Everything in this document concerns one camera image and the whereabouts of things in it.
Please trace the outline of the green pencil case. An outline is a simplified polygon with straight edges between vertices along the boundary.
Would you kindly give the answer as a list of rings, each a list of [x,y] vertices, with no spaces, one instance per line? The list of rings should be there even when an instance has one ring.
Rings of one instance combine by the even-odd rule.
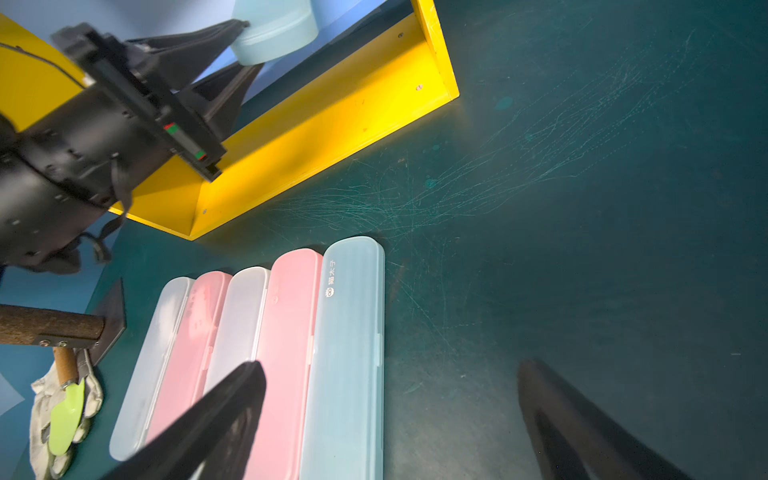
[[[325,252],[300,476],[383,476],[385,252],[368,236]]]

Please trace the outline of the frosted white pencil case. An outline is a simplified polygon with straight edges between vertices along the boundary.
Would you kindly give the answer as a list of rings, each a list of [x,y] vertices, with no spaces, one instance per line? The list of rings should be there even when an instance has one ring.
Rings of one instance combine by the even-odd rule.
[[[129,459],[147,439],[192,284],[192,279],[178,277],[161,291],[111,435],[109,453],[117,461]]]

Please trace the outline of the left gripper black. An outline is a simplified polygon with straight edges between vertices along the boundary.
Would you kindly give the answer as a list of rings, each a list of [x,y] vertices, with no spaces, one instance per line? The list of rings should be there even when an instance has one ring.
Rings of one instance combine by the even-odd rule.
[[[264,64],[197,79],[249,26],[230,19],[127,41],[88,23],[58,30],[54,44],[93,83],[18,133],[18,157],[81,198],[112,195],[114,173],[133,190],[174,156],[216,179],[222,142]]]

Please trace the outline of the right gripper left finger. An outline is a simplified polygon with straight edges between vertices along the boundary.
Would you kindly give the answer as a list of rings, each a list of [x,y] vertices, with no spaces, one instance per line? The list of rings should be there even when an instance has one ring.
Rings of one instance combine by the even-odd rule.
[[[106,479],[242,479],[266,394],[258,361],[244,362]]]

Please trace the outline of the white pencil case with label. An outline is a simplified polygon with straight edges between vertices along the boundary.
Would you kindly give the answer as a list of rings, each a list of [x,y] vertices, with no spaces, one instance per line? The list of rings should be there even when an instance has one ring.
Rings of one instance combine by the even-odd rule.
[[[203,390],[207,394],[244,362],[253,361],[259,341],[270,271],[254,266],[229,284]]]

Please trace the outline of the pink pencil case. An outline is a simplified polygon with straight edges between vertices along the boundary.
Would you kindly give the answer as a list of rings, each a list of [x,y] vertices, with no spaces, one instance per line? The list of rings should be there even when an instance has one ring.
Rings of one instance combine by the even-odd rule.
[[[273,264],[256,359],[266,378],[245,479],[297,479],[323,257],[311,249]]]
[[[232,276],[211,271],[193,282],[146,437],[151,442],[202,395]]]

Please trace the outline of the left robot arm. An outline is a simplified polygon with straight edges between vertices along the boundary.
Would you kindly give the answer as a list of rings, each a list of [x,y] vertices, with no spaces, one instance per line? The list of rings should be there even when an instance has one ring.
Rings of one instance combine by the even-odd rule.
[[[255,66],[210,64],[246,30],[231,19],[190,33],[121,41],[82,23],[54,34],[92,84],[30,127],[1,122],[1,263],[60,275],[81,268],[90,227],[114,204],[130,209],[134,190],[179,157],[207,181],[219,176]]]

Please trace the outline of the teal pencil case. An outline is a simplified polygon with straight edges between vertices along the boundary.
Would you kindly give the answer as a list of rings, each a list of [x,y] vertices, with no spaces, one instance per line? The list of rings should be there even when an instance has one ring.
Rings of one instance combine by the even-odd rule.
[[[319,33],[310,0],[237,0],[232,18],[249,23],[231,46],[245,66],[288,55],[310,44]]]

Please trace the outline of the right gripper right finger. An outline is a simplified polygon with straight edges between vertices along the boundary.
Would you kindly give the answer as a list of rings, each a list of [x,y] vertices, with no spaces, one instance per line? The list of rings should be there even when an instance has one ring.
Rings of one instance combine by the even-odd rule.
[[[519,405],[544,479],[687,479],[546,363],[523,361]]]

